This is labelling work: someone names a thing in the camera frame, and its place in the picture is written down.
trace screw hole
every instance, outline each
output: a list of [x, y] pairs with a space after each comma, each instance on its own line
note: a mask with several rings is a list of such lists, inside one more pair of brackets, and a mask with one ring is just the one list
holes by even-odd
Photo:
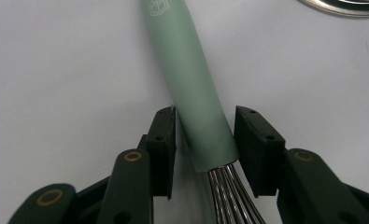
[[164, 140], [164, 138], [163, 138], [163, 136], [156, 136], [156, 137], [155, 137], [155, 140], [157, 140], [157, 141], [162, 141], [162, 140]]
[[115, 224], [127, 224], [131, 221], [131, 214], [128, 212], [120, 212], [116, 216], [114, 216]]
[[340, 212], [339, 217], [347, 224], [359, 224], [360, 221], [349, 212]]

